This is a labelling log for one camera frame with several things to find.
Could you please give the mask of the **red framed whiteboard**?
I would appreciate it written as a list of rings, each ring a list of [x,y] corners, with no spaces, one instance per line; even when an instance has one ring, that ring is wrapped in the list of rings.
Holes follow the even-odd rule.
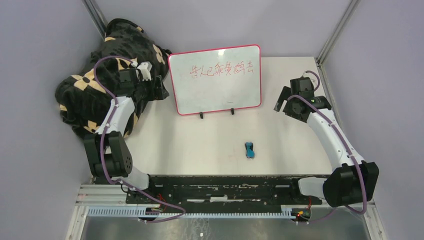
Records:
[[[257,44],[173,53],[168,65],[181,116],[262,104],[261,48]]]

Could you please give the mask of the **blue whiteboard eraser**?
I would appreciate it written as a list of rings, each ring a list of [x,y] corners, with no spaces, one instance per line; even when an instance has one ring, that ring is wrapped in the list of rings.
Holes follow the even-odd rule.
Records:
[[[255,157],[254,144],[252,142],[245,143],[245,150],[246,150],[245,155],[248,159],[253,159]]]

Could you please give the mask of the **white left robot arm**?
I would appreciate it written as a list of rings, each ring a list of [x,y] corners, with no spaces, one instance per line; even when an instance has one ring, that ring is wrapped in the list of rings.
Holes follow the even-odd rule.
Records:
[[[137,87],[141,89],[144,101],[160,101],[170,94],[166,90],[161,75],[147,79],[140,70],[127,69],[119,72],[120,80],[116,96],[111,99],[108,113],[95,133],[84,138],[84,148],[94,177],[110,178],[113,184],[126,184],[138,190],[138,197],[149,204],[156,200],[158,191],[149,185],[149,175],[133,165],[133,158],[124,140],[129,120],[136,114],[136,104],[131,97]]]

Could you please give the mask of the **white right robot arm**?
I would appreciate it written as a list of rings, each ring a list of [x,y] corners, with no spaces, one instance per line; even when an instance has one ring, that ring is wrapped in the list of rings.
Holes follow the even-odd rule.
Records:
[[[316,96],[309,77],[290,80],[275,104],[276,112],[306,123],[321,143],[332,167],[328,178],[304,177],[289,189],[289,198],[301,204],[309,196],[324,199],[331,207],[362,203],[373,199],[379,168],[367,162],[353,147],[336,121],[327,98]]]

